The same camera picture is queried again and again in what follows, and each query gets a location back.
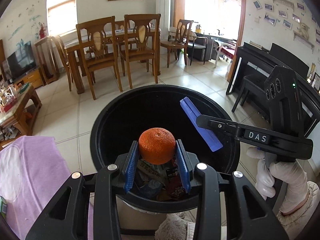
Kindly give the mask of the green doublemint gum box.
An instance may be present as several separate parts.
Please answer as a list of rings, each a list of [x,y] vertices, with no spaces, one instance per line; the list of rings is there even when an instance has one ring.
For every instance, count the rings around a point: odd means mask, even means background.
[[[7,217],[7,207],[8,205],[6,200],[2,196],[0,196],[0,213],[4,219],[6,219]]]

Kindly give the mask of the black round trash bin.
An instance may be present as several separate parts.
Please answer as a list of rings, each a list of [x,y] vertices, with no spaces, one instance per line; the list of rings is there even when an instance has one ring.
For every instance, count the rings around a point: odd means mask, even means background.
[[[198,194],[184,189],[176,150],[183,149],[227,174],[235,171],[240,159],[237,141],[196,125],[201,114],[229,119],[217,102],[184,87],[151,85],[126,92],[109,102],[94,122],[90,139],[93,164],[97,170],[114,164],[136,143],[138,163],[131,189],[122,200],[150,212],[194,209]]]

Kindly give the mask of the tall wooden plant stand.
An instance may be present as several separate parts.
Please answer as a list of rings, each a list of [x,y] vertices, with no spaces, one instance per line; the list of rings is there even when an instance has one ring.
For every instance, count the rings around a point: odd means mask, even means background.
[[[60,72],[54,54],[52,37],[46,36],[35,42],[34,46],[45,83],[50,84],[57,81],[59,79]]]

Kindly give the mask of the wooden dining chair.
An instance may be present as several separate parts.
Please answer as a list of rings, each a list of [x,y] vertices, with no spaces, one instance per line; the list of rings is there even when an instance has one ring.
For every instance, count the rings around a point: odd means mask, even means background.
[[[118,88],[122,92],[118,67],[118,47],[115,16],[99,18],[76,25],[81,57],[92,98],[95,100],[94,72],[112,67],[116,72]]]
[[[158,83],[160,55],[161,14],[130,14],[124,16],[124,49],[120,51],[121,66],[126,67],[129,87],[132,89],[131,62],[144,61],[146,69],[152,66]]]
[[[69,87],[69,91],[72,91],[72,83],[73,83],[73,77],[72,77],[72,73],[71,73],[71,68],[69,66],[69,61],[68,61],[68,57],[67,57],[67,52],[65,49],[65,45],[63,43],[62,38],[57,35],[57,36],[52,36],[52,41],[54,42],[58,54],[60,56],[62,65],[66,71],[67,74],[67,79],[68,79],[68,87]]]

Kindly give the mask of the clear round plastic lid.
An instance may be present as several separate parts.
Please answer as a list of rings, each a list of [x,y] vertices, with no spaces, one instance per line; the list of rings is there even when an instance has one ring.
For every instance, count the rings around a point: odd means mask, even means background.
[[[21,189],[20,149],[15,145],[10,145],[1,151],[1,196],[13,202]]]

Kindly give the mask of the wooden coffee table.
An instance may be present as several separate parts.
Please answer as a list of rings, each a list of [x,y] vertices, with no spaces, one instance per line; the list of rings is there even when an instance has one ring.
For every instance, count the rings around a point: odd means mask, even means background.
[[[1,113],[1,130],[17,129],[14,138],[1,140],[1,149],[24,135],[32,135],[35,120],[42,107],[42,102],[32,85],[18,96],[17,102],[5,114]]]

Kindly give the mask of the black upright piano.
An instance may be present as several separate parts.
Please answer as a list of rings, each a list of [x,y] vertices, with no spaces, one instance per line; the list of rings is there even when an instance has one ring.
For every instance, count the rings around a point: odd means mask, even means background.
[[[234,63],[226,90],[238,93],[234,109],[248,101],[276,130],[312,133],[319,123],[319,94],[305,79],[306,64],[276,44],[265,52],[247,43],[237,48]]]

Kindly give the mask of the white standing air conditioner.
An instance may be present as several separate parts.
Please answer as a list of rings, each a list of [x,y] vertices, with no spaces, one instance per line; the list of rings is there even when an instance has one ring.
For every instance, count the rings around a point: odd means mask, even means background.
[[[156,13],[161,14],[159,28],[161,29],[161,40],[167,40],[170,29],[171,0],[156,0]]]

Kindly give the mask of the black flat television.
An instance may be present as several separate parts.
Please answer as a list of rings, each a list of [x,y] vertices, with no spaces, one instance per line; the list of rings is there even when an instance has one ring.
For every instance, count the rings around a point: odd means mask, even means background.
[[[2,63],[4,76],[10,82],[14,82],[27,72],[36,68],[36,61],[33,54],[31,42],[20,44]]]

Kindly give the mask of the orange tangerine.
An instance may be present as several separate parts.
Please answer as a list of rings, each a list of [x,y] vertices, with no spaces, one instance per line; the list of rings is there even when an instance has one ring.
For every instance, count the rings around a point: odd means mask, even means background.
[[[175,148],[174,136],[164,128],[150,128],[144,131],[138,140],[139,154],[154,165],[171,161],[175,155]]]

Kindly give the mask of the purple tablecloth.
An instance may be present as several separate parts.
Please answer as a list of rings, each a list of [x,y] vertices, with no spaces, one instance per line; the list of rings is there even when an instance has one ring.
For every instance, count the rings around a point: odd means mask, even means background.
[[[22,136],[22,185],[1,215],[1,239],[93,239],[94,175],[71,172],[52,137]]]

